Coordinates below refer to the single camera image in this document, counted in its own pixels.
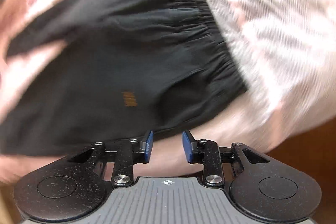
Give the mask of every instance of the gray textured pad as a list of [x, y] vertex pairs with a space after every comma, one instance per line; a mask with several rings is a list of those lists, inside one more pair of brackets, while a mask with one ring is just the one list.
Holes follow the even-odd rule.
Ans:
[[[77, 224], [259, 224], [238, 212], [220, 189], [197, 178], [139, 178], [112, 191], [108, 200]], [[314, 224], [306, 220], [301, 224]]]

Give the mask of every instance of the triangular cutout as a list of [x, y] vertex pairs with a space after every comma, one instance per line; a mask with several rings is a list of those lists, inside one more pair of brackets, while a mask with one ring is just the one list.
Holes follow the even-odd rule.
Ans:
[[251, 164], [264, 164], [269, 162], [269, 160], [266, 160], [262, 156], [252, 152], [249, 149], [243, 149], [244, 155]]
[[83, 164], [83, 163], [88, 161], [88, 159], [91, 157], [93, 151], [94, 151], [94, 148], [86, 150], [85, 152], [72, 157], [70, 160], [68, 160], [68, 162], [75, 162], [75, 163], [78, 163], [78, 164]]

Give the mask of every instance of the screw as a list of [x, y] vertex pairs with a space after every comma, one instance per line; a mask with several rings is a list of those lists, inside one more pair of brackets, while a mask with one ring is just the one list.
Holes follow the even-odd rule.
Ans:
[[117, 184], [125, 184], [130, 181], [129, 176], [126, 175], [118, 175], [113, 178], [114, 182]]
[[220, 183], [223, 179], [218, 175], [210, 175], [207, 176], [205, 180], [211, 184], [217, 184]]

